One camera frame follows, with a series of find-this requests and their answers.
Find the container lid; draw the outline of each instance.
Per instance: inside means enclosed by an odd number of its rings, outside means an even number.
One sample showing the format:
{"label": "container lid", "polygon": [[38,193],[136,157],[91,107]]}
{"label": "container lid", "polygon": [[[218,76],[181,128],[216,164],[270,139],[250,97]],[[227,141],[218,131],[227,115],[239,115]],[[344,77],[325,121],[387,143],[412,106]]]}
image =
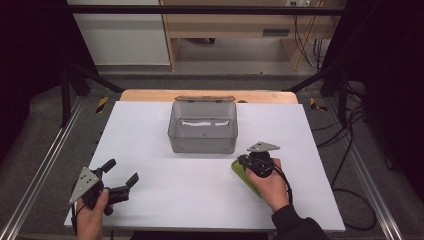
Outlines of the container lid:
{"label": "container lid", "polygon": [[236,100],[233,96],[178,96],[176,101],[184,102],[232,102]]}

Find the human hand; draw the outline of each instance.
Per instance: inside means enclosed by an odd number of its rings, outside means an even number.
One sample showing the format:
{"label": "human hand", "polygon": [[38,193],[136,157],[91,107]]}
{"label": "human hand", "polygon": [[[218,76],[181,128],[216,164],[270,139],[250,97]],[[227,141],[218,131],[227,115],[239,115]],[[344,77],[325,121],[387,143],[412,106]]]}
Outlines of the human hand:
{"label": "human hand", "polygon": [[97,199],[96,206],[91,210],[80,198],[77,201],[77,239],[102,239],[103,211],[109,201],[109,190],[105,188]]}
{"label": "human hand", "polygon": [[[281,168],[280,159],[273,158],[273,161]],[[246,174],[249,180],[258,188],[262,198],[271,207],[273,212],[289,204],[286,183],[275,170],[266,178],[258,177],[248,168],[246,168]]]}

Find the black sleeve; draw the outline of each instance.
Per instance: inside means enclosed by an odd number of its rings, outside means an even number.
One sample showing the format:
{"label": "black sleeve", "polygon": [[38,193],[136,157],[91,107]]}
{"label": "black sleeve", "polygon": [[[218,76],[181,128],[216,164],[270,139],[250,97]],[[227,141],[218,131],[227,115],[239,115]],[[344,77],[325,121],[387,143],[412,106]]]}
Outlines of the black sleeve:
{"label": "black sleeve", "polygon": [[312,218],[300,218],[293,205],[287,205],[272,215],[277,228],[274,240],[328,240],[327,235]]}

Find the wire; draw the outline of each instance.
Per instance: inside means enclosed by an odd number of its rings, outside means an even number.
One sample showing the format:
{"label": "wire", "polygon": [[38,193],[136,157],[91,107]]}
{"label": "wire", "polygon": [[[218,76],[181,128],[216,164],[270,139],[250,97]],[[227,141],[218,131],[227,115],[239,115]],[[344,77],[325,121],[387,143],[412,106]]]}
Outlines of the wire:
{"label": "wire", "polygon": [[78,212],[75,214],[75,216],[77,216],[77,215],[78,215],[78,213],[79,213],[79,212],[81,212],[81,210],[85,207],[85,205],[86,205],[86,204],[84,204],[84,205],[82,206],[82,208],[80,208],[80,209],[78,210]]}
{"label": "wire", "polygon": [[314,39],[312,52],[314,54],[314,59],[317,62],[317,66],[316,66],[317,70],[321,70],[320,63],[324,61],[324,56],[321,56],[322,45],[323,45],[322,39],[320,40]]}
{"label": "wire", "polygon": [[359,231],[369,231],[369,230],[374,228],[374,226],[377,224],[377,216],[376,216],[375,211],[374,211],[373,207],[371,206],[371,204],[364,197],[362,197],[361,195],[359,195],[359,194],[357,194],[353,191],[343,189],[343,188],[334,188],[333,192],[345,192],[345,193],[352,194],[352,195],[358,197],[359,199],[361,199],[371,209],[371,213],[373,215],[373,220],[372,220],[372,223],[369,226],[367,226],[367,227],[353,226],[352,224],[347,223],[346,221],[343,220],[343,223],[347,227],[350,227],[352,229],[356,229],[356,230],[359,230]]}
{"label": "wire", "polygon": [[[361,116],[359,116],[359,117],[357,117],[357,118],[354,118],[355,117],[355,115],[357,115],[357,114],[360,114],[360,113],[362,113],[362,115]],[[360,107],[357,107],[357,108],[355,108],[354,110],[352,110],[352,112],[351,112],[351,116],[350,116],[350,118],[349,118],[349,122],[353,125],[354,123],[356,123],[359,119],[361,119],[361,118],[363,118],[363,116],[364,116],[365,114],[363,114],[363,110],[362,110],[362,108],[360,108]],[[325,127],[325,128],[320,128],[320,129],[316,129],[316,130],[322,130],[322,129],[326,129],[326,128],[329,128],[330,126],[328,126],[328,127]],[[322,148],[322,147],[328,147],[328,146],[330,146],[330,145],[332,145],[332,144],[334,144],[334,143],[336,143],[337,141],[340,141],[341,139],[343,139],[343,137],[345,137],[346,135],[347,135],[347,132],[346,133],[344,133],[340,138],[337,138],[338,136],[339,136],[339,134],[341,134],[343,131],[345,131],[347,128],[346,127],[343,127],[343,128],[341,128],[333,137],[331,137],[330,139],[328,139],[328,140],[326,140],[325,142],[323,142],[323,143],[320,143],[320,144],[317,144],[317,148]]]}
{"label": "wire", "polygon": [[284,182],[286,183],[287,193],[289,195],[289,203],[293,204],[293,193],[292,193],[292,189],[290,187],[290,183],[287,180],[286,175],[284,174],[283,170],[279,166],[277,166],[275,163],[273,165],[273,170],[275,170],[281,176],[281,178],[283,178]]}
{"label": "wire", "polygon": [[318,67],[314,66],[314,64],[312,63],[311,57],[309,56],[309,51],[306,53],[306,57],[308,58],[307,59],[307,62],[312,65],[312,68],[314,68],[315,70],[319,71]]}
{"label": "wire", "polygon": [[305,29],[305,31],[303,32],[303,37],[305,37],[305,39],[308,39],[308,36],[306,36],[306,32],[308,31],[308,29],[309,29],[309,32],[308,32],[308,34],[310,34],[311,33],[311,31],[312,31],[312,21],[315,21],[315,19],[317,18],[317,16],[315,15],[315,16],[312,16],[311,17],[311,19],[309,19],[309,22],[308,22],[308,25],[306,25],[306,29]]}
{"label": "wire", "polygon": [[328,125],[328,126],[326,126],[326,127],[321,127],[321,128],[311,129],[311,131],[313,132],[313,131],[319,131],[319,130],[328,129],[328,128],[330,128],[330,127],[332,127],[332,126],[334,126],[334,125],[336,125],[336,124],[338,124],[338,123],[340,123],[340,122],[332,123],[332,124],[330,124],[330,125]]}
{"label": "wire", "polygon": [[305,50],[305,45],[303,44],[302,38],[300,37],[299,31],[298,31],[298,28],[297,28],[297,15],[293,15],[293,18],[294,18],[294,41],[296,43],[296,46],[299,49],[302,56],[308,62],[309,66],[315,69],[315,66],[308,59],[308,56],[307,56],[307,53],[306,53],[306,50]]}
{"label": "wire", "polygon": [[367,226],[367,227],[357,227],[357,226],[353,226],[353,225],[351,225],[351,224],[347,223],[347,222],[346,222],[346,221],[344,221],[344,220],[343,220],[343,223],[344,223],[347,227],[350,227],[350,228],[355,229],[355,230],[358,230],[358,231],[369,231],[369,230],[371,230],[371,229],[373,229],[373,228],[375,227],[375,225],[376,225],[376,223],[377,223],[377,216],[376,216],[376,213],[375,213],[375,211],[374,211],[374,208],[373,208],[373,207],[371,206],[371,204],[367,201],[367,199],[365,199],[364,197],[360,196],[359,194],[357,194],[357,193],[355,193],[355,192],[353,192],[353,191],[350,191],[350,190],[347,190],[347,189],[342,189],[342,188],[334,188],[334,184],[336,183],[336,180],[337,180],[337,178],[338,178],[338,176],[339,176],[339,174],[340,174],[340,172],[341,172],[341,169],[342,169],[342,167],[343,167],[344,163],[345,163],[345,162],[346,162],[346,160],[347,160],[347,155],[348,155],[348,153],[350,152],[350,148],[352,147],[352,143],[353,143],[353,123],[354,123],[354,122],[352,122],[352,120],[354,119],[353,117],[354,117],[356,114],[360,113],[361,111],[358,111],[358,110],[361,110],[361,109],[362,109],[362,107],[361,107],[361,106],[359,106],[359,107],[355,108],[355,109],[351,112],[351,114],[350,114],[350,117],[349,117],[349,120],[348,120],[348,124],[347,124],[347,128],[348,128],[349,133],[350,133],[350,140],[349,140],[349,143],[348,143],[347,149],[346,149],[345,153],[343,154],[342,161],[340,162],[340,164],[339,164],[339,166],[338,166],[338,168],[337,168],[336,174],[334,175],[333,180],[331,181],[331,189],[333,190],[333,192],[335,192],[335,191],[341,191],[341,192],[350,193],[350,194],[352,194],[352,195],[354,195],[354,196],[356,196],[356,197],[360,198],[362,201],[364,201],[364,202],[367,204],[367,206],[370,208],[371,213],[372,213],[372,215],[373,215],[373,221],[372,221],[371,225],[369,225],[369,226]]}

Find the gray floor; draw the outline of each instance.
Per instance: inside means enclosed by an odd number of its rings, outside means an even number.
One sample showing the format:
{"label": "gray floor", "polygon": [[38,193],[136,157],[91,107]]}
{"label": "gray floor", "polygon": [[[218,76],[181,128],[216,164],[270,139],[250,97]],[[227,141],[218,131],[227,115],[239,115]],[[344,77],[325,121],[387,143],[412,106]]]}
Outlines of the gray floor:
{"label": "gray floor", "polygon": [[[124,88],[281,90],[314,73],[314,69],[306,63],[301,71],[291,71],[283,51],[279,41],[272,40],[217,39],[211,45],[203,40],[188,39],[181,43],[177,69],[174,72],[162,67],[126,68],[125,71],[114,67],[101,70],[106,78]],[[362,90],[360,84],[352,84]],[[72,183],[81,168],[90,162],[113,104],[120,97],[120,94],[96,83],[90,82],[90,85],[90,96],[83,98],[78,118],[42,184],[38,197],[30,204],[26,218],[24,216],[25,221],[20,226],[21,234],[73,235],[71,229],[63,226]],[[319,86],[318,82],[297,93],[299,102],[304,105],[311,129],[325,127],[336,121],[330,111],[310,108],[311,97],[321,107],[329,107],[327,104],[334,100],[322,98],[318,91]],[[101,113],[95,113],[103,96],[108,96],[109,100]],[[353,109],[356,106],[358,103],[349,98],[348,107]],[[33,98],[30,111],[20,136],[0,167],[0,226],[3,227],[13,216],[60,130],[60,89],[53,88]],[[337,126],[334,125],[325,130],[313,131],[313,134],[318,144],[337,131]],[[370,126],[362,120],[354,125],[354,143],[403,239],[424,239],[424,204],[411,189],[402,172],[387,169],[378,141]],[[329,180],[333,178],[345,149],[342,141],[319,148]],[[336,187],[365,196],[351,157],[343,166]],[[354,226],[369,225],[371,214],[363,202],[340,192],[336,192],[335,196],[346,222]],[[347,228],[344,233],[329,235],[332,239],[389,239],[382,229],[377,223],[369,231]]]}

